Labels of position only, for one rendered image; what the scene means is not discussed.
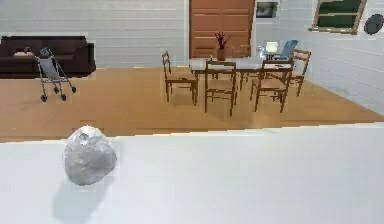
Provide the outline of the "brown wooden chair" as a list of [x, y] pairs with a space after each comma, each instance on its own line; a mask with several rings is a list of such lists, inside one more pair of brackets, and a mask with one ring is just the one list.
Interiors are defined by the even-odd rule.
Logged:
[[299, 96], [310, 62], [311, 52], [294, 48], [291, 52], [291, 58], [294, 61], [294, 69], [290, 78], [290, 83], [297, 84], [296, 96]]
[[207, 61], [205, 64], [204, 110], [208, 109], [208, 99], [216, 94], [228, 94], [230, 100], [229, 115], [237, 101], [236, 63], [228, 61]]
[[171, 69], [171, 60], [168, 51], [162, 55], [162, 65], [165, 81], [166, 100], [170, 101], [170, 95], [173, 93], [174, 84], [184, 84], [191, 91], [193, 105], [197, 104], [198, 78], [192, 72], [177, 73]]
[[[240, 50], [238, 51], [238, 53], [241, 55], [241, 57], [250, 57], [251, 55], [251, 45], [240, 45]], [[240, 89], [242, 88], [242, 80], [243, 80], [243, 76], [241, 76], [241, 79], [240, 79]]]
[[280, 101], [280, 112], [284, 111], [293, 66], [292, 59], [262, 62], [257, 78], [251, 83], [250, 100], [255, 100], [254, 111], [257, 111], [261, 92], [273, 92], [273, 98]]

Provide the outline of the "white top dining table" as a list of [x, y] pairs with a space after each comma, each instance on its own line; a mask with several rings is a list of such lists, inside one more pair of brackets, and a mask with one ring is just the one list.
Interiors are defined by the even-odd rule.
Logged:
[[[201, 74], [205, 74], [205, 64], [207, 61], [217, 61], [217, 60], [210, 60], [210, 59], [192, 59], [190, 60], [190, 70], [193, 74], [195, 74], [199, 80], [199, 76]], [[229, 58], [225, 61], [228, 62], [235, 62], [236, 63], [236, 69], [237, 73], [252, 73], [257, 74], [260, 70], [261, 64], [264, 60], [256, 60], [256, 59], [246, 59], [246, 58]]]

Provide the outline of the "red plant in pot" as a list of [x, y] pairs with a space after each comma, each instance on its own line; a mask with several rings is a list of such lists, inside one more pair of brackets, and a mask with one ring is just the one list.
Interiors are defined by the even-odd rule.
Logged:
[[225, 49], [226, 43], [230, 40], [230, 37], [225, 39], [226, 34], [224, 32], [216, 32], [215, 37], [218, 41], [218, 49], [217, 49], [217, 60], [224, 61], [225, 60]]

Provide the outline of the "brown wooden door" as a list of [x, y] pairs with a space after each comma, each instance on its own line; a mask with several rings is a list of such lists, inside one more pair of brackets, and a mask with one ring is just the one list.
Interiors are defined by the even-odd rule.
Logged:
[[189, 58], [216, 56], [216, 32], [224, 32], [227, 58], [241, 58], [240, 45], [251, 45], [256, 0], [189, 0]]

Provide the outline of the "white table lamp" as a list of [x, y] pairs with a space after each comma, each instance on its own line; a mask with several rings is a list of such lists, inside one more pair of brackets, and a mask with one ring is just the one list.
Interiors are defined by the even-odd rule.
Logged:
[[278, 43], [275, 42], [275, 41], [269, 41], [266, 43], [266, 59], [267, 60], [272, 60], [273, 59], [273, 56], [274, 54], [277, 52], [278, 50]]

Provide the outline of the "dark brown sofa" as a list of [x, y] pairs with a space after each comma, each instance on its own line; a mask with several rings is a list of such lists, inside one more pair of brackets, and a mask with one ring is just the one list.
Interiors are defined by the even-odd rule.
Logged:
[[32, 56], [16, 56], [29, 47], [35, 56], [47, 47], [68, 77], [86, 77], [96, 70], [95, 45], [85, 36], [2, 36], [0, 79], [34, 79], [40, 73]]

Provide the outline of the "grey baby stroller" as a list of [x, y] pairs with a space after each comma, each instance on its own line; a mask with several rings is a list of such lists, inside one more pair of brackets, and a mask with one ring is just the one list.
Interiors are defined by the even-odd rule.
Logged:
[[59, 93], [63, 101], [67, 99], [62, 90], [63, 82], [67, 82], [69, 84], [73, 93], [77, 91], [77, 89], [71, 84], [70, 80], [66, 76], [64, 70], [61, 68], [58, 60], [48, 47], [42, 48], [40, 50], [40, 56], [34, 55], [33, 58], [37, 61], [37, 66], [39, 69], [42, 87], [41, 100], [43, 102], [46, 102], [48, 99], [45, 90], [46, 83], [52, 83], [54, 85], [54, 93]]

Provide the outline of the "wooden framed window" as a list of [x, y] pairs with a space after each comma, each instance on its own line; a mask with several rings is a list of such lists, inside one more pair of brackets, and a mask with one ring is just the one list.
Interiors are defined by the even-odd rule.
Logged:
[[367, 0], [318, 0], [309, 31], [356, 35]]

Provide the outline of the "pink cushion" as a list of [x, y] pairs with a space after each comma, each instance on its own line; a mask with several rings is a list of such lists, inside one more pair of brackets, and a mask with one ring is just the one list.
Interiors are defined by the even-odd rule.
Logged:
[[34, 53], [30, 47], [25, 47], [22, 51], [17, 51], [14, 53], [15, 57], [32, 57]]

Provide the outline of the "framed wall picture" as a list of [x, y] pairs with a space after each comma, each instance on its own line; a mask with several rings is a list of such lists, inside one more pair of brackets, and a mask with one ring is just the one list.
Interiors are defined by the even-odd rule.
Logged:
[[277, 2], [258, 2], [256, 8], [257, 18], [275, 18], [277, 13]]

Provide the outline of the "dark round wall clock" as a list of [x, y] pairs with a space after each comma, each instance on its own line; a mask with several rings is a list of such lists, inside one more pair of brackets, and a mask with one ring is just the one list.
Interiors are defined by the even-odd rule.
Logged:
[[381, 30], [384, 25], [384, 16], [382, 14], [373, 14], [364, 25], [364, 32], [368, 35], [374, 35]]

